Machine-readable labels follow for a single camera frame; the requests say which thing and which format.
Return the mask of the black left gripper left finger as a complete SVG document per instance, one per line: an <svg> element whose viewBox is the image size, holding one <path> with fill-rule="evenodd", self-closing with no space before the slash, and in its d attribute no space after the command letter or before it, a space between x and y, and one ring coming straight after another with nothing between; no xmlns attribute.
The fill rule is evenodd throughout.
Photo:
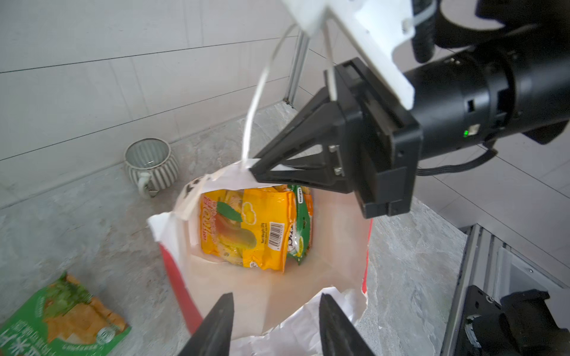
<svg viewBox="0 0 570 356"><path fill-rule="evenodd" d="M233 293L222 295L179 356L228 356L235 306Z"/></svg>

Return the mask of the yellow barcode snack bag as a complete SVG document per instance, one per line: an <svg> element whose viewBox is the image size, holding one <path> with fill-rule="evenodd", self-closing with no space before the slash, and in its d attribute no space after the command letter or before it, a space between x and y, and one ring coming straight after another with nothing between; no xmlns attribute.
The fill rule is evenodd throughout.
<svg viewBox="0 0 570 356"><path fill-rule="evenodd" d="M285 185L210 191L200 196L200 247L236 266L282 272L296 218L295 195Z"/></svg>

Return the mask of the green yellow Fox's candy bag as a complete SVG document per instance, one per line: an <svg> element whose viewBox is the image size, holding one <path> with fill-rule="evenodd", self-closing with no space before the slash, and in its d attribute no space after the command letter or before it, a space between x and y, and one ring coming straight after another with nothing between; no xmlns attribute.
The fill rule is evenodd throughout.
<svg viewBox="0 0 570 356"><path fill-rule="evenodd" d="M300 185L289 185L295 195L295 219L288 237L288 257L301 265L312 246L313 238L313 195L309 188Z"/></svg>

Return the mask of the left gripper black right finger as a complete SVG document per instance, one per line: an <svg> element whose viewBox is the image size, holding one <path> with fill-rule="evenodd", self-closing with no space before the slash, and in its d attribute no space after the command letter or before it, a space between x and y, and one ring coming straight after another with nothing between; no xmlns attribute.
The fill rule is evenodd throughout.
<svg viewBox="0 0 570 356"><path fill-rule="evenodd" d="M374 356L341 307L328 294L322 294L320 299L319 330L324 356Z"/></svg>

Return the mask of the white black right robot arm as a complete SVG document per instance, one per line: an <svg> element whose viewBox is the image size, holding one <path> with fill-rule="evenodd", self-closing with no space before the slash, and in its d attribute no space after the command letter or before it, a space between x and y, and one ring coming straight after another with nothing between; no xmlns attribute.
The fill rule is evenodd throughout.
<svg viewBox="0 0 570 356"><path fill-rule="evenodd" d="M429 17L412 39L419 66L405 73L405 108L367 52L328 80L257 156L258 182L354 193L366 218L407 213L417 177L475 169L495 142L524 134L546 145L569 124L569 3L478 1L475 30L439 1L413 1Z"/></svg>

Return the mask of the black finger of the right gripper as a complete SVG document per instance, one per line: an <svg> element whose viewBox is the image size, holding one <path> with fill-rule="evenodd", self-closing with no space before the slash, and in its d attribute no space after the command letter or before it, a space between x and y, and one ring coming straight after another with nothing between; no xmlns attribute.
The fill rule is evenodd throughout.
<svg viewBox="0 0 570 356"><path fill-rule="evenodd" d="M295 184L348 194L352 109L349 90L338 89L336 101L322 88L298 115L256 156L249 169L259 183Z"/></svg>

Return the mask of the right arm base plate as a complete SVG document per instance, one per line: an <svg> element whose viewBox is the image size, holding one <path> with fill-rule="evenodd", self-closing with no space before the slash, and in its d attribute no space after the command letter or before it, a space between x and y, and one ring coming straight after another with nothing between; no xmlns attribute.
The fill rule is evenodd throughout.
<svg viewBox="0 0 570 356"><path fill-rule="evenodd" d="M469 286L451 324L443 355L568 355L569 330L560 328L547 291L515 292L496 302Z"/></svg>

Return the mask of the white red printed paper bag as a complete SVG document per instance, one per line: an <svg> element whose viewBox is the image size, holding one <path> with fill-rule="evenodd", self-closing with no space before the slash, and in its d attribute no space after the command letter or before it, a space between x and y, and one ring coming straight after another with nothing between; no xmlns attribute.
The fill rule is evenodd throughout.
<svg viewBox="0 0 570 356"><path fill-rule="evenodd" d="M218 299L233 293L230 355L319 355L322 294L331 295L351 323L368 306L371 221L362 217L352 194L315 191L316 243L306 262L282 272L232 266L205 255L199 246L201 194L257 186L249 172L254 163L249 147L268 75L264 69L246 115L241 159L190 182L173 211L150 217L148 224L191 335Z"/></svg>

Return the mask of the green red snack bag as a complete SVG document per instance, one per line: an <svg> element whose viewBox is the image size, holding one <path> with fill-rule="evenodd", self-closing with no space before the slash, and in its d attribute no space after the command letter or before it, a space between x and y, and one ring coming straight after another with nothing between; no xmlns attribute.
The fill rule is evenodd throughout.
<svg viewBox="0 0 570 356"><path fill-rule="evenodd" d="M1 326L2 355L108 355L131 331L67 272Z"/></svg>

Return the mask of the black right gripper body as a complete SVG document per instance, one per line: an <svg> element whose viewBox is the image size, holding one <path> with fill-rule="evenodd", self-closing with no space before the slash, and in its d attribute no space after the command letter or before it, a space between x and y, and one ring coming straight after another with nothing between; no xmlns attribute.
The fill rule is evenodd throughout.
<svg viewBox="0 0 570 356"><path fill-rule="evenodd" d="M359 132L355 194L366 219L411 210L423 133L390 89L359 59L336 66L349 99L356 102Z"/></svg>

